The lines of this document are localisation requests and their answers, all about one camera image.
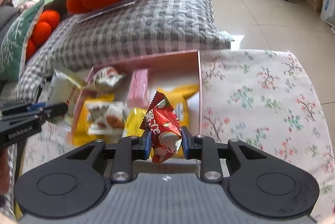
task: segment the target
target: plaid blanket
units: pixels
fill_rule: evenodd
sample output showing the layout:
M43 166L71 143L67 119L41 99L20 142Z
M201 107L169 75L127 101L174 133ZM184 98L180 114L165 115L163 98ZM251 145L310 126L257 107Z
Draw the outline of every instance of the plaid blanket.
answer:
M16 99L36 100L54 64L73 71L111 59L185 49L230 49L217 31L212 0L138 0L77 24L63 20L31 58L15 89Z

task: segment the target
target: green pillow with branch print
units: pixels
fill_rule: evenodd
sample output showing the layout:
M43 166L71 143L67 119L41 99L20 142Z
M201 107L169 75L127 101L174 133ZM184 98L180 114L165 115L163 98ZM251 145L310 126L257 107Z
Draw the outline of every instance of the green pillow with branch print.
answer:
M26 64L26 49L44 8L40 0L22 12L8 29L0 47L0 80L18 81Z

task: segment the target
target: gray ribbed panel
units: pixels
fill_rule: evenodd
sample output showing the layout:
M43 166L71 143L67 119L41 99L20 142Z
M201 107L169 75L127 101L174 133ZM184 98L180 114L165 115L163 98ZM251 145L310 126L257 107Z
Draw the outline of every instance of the gray ribbed panel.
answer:
M312 224L300 219L275 221L257 218L236 207L221 186L201 182L195 174L140 173L127 184L112 187L95 208L76 217L45 220L26 215L21 224Z

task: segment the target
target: pink box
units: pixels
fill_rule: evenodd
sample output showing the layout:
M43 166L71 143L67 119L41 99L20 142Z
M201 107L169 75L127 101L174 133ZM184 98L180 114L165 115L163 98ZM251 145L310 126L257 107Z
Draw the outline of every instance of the pink box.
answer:
M92 80L93 75L98 70L107 66L113 66L120 72L127 75L123 82L115 89L114 101L126 101L132 72L135 69L149 69L148 86L150 87L150 101L152 100L157 87L171 90L179 85L198 83L199 93L188 100L190 113L189 130L193 135L201 134L202 81L200 53L198 50L152 54L143 57L122 59L95 65L92 67L87 77L87 82ZM68 136L69 143L72 143L72 136L78 123L81 108L87 96L95 97L96 93L88 90L83 90L81 92L74 110L72 130Z

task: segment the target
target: tile floor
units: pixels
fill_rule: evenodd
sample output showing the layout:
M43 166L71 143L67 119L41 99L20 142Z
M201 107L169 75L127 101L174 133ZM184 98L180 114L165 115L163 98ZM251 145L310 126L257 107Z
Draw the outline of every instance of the tile floor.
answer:
M212 0L219 31L235 49L291 51L311 79L335 146L335 35L304 0Z

